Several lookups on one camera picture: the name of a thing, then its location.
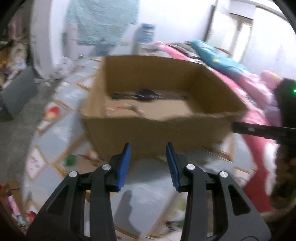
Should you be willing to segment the dark purple smart watch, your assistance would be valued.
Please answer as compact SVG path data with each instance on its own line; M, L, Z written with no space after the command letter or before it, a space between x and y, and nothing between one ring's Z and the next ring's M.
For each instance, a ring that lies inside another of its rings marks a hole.
M173 92L155 92L151 89L141 89L135 92L119 92L112 93L113 100L130 99L141 102L152 102L155 100L188 100L186 95L176 94Z

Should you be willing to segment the blue water dispenser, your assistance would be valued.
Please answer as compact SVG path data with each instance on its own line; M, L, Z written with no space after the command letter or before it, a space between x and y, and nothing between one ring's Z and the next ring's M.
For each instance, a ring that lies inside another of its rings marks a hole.
M140 24L133 38L133 55L144 55L153 50L155 28L153 24Z

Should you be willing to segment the pink floral blanket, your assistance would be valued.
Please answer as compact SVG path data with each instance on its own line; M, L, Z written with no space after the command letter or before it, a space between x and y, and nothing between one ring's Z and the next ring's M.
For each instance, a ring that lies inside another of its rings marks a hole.
M154 42L153 45L175 59L190 60L194 55L198 55L190 42ZM244 123L267 126L280 124L280 113L275 105L273 88L269 87L270 83L281 82L276 74L264 70L261 75L256 75L247 70L241 74L227 76L213 68L211 70L247 106L248 111L242 119ZM232 147L236 165L235 178L240 181L243 190L259 212L273 211L270 194L275 178L274 165L278 145L275 141L251 135L235 134L234 138Z

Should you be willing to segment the grey storage box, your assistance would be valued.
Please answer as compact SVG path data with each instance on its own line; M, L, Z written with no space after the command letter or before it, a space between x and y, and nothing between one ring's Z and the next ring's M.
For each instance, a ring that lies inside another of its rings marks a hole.
M32 67L27 67L1 89L1 118L13 119L38 92Z

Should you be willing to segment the teal patterned pillow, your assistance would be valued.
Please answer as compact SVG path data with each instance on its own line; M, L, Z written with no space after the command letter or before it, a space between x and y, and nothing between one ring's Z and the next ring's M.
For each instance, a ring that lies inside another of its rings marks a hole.
M224 75L230 76L234 73L241 74L247 71L243 65L235 62L232 58L220 55L213 46L204 41L192 40L190 45L205 64Z

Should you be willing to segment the teal patterned hanging cloth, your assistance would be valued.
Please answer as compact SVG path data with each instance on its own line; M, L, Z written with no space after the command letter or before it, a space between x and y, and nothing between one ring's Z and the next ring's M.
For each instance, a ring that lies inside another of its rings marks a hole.
M78 27L78 43L117 45L127 28L137 23L139 1L70 1L66 23Z

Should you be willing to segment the fruit pattern table cover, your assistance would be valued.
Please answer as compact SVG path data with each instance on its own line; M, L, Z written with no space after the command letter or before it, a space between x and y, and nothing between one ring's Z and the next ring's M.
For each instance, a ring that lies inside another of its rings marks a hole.
M258 239L236 216L233 163L219 149L247 112L206 66L154 56L107 56L78 84L60 85L62 117L39 135L23 194L37 216L29 240Z

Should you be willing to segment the white cylinder tube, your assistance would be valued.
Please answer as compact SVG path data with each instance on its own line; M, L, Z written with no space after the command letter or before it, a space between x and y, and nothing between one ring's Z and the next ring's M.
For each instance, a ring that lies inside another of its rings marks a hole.
M67 24L62 34L63 55L72 61L78 60L78 25Z

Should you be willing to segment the brown cardboard box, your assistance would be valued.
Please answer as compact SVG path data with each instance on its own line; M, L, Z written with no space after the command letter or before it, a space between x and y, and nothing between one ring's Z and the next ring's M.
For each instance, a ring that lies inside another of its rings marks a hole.
M151 89L188 100L113 100L116 92ZM160 156L167 143L179 152L222 142L247 112L243 101L202 64L155 56L102 59L81 109L90 142L102 160L132 147L133 158Z

